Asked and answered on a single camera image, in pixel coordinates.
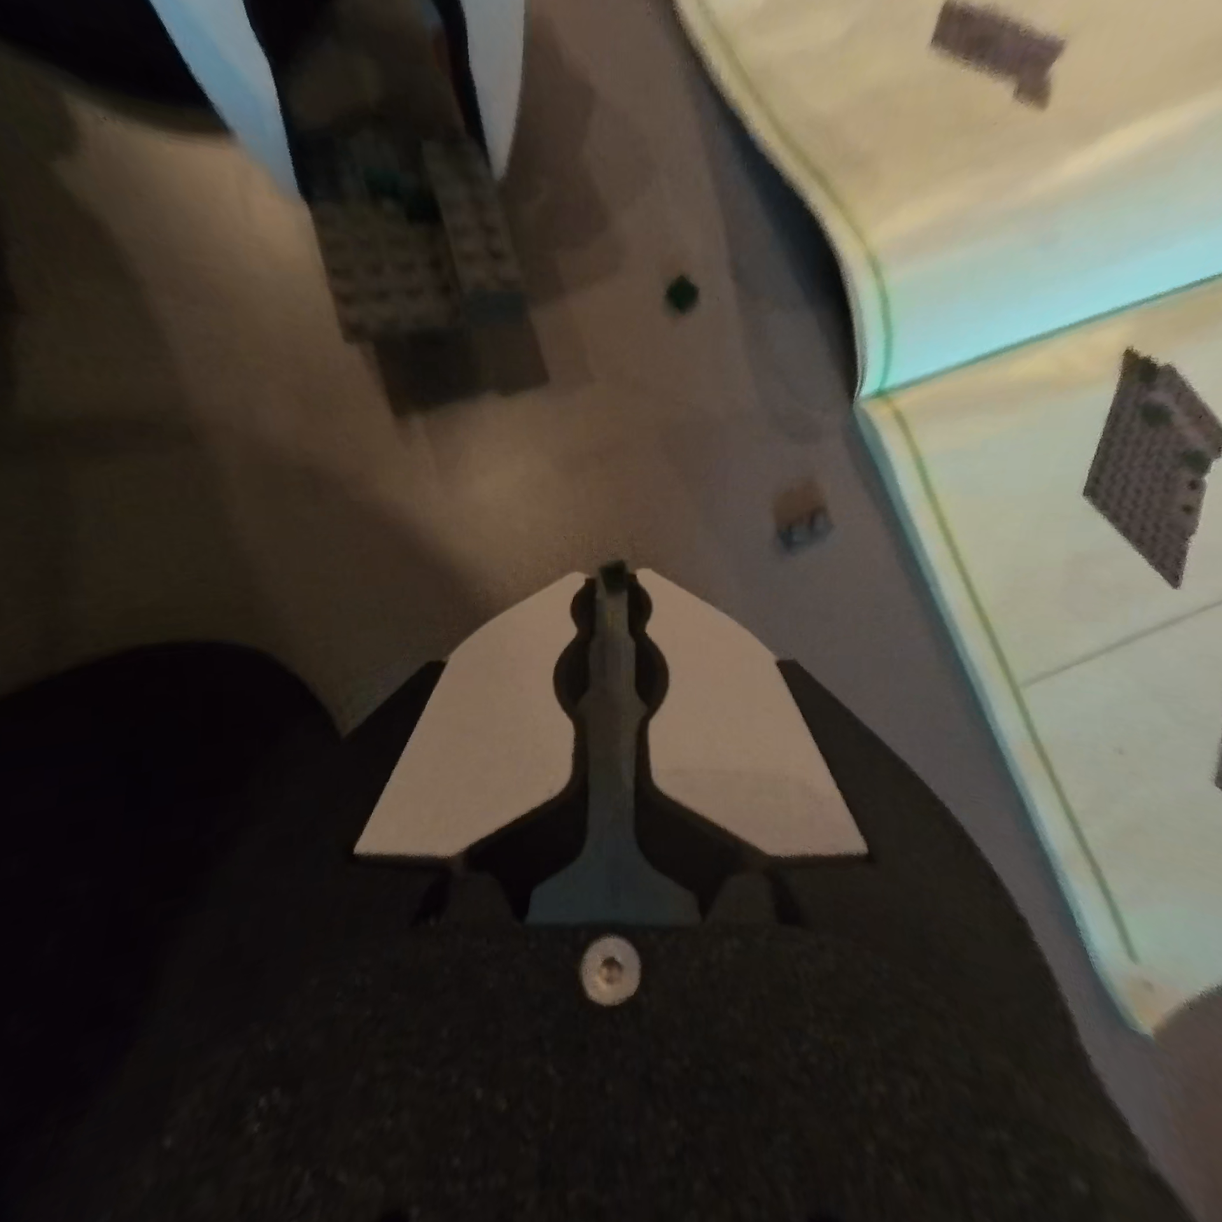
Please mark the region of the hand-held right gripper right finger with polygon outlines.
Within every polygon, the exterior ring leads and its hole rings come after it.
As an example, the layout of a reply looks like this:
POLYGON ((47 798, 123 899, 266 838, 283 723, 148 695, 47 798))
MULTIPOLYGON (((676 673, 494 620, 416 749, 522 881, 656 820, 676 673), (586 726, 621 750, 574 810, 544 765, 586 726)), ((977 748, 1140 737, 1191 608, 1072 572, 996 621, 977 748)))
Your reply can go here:
POLYGON ((868 846, 778 657, 656 570, 629 579, 635 841, 695 899, 734 876, 868 861, 868 846))

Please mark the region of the grey studded building plate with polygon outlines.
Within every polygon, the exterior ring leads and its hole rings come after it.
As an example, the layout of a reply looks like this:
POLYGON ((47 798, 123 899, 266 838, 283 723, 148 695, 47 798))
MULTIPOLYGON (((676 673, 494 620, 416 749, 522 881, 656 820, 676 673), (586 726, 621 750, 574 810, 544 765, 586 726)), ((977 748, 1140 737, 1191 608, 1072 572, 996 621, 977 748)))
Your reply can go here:
POLYGON ((295 169, 350 342, 471 331, 526 315, 497 185, 465 134, 362 116, 296 137, 295 169))

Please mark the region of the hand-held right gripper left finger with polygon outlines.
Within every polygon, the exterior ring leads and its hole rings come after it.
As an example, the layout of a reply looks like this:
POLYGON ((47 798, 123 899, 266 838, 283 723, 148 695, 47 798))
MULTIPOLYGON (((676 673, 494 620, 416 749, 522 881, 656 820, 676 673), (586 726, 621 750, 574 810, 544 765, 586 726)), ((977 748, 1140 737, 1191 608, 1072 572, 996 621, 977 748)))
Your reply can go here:
POLYGON ((584 759, 555 676, 580 644, 587 586, 564 574, 449 653, 356 839, 359 862, 488 874, 510 899, 576 862, 584 759))

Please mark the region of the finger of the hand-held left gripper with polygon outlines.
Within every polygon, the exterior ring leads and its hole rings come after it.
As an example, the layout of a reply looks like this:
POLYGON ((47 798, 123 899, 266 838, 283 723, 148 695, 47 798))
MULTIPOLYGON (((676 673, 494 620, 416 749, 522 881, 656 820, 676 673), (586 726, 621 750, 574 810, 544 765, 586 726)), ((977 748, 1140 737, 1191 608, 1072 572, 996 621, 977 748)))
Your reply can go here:
POLYGON ((270 64, 241 1, 152 1, 164 32, 228 132, 283 192, 298 182, 270 64))
POLYGON ((509 170, 525 77, 525 3, 465 1, 468 68, 493 177, 509 170))

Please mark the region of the open instruction booklet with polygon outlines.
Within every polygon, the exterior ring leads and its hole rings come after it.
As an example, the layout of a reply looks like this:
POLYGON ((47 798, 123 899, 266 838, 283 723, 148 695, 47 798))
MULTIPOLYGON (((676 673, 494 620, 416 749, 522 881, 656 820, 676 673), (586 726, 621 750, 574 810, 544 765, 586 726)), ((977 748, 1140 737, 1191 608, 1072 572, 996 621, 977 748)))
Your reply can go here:
POLYGON ((1219 990, 1220 3, 674 3, 1128 1022, 1219 990))

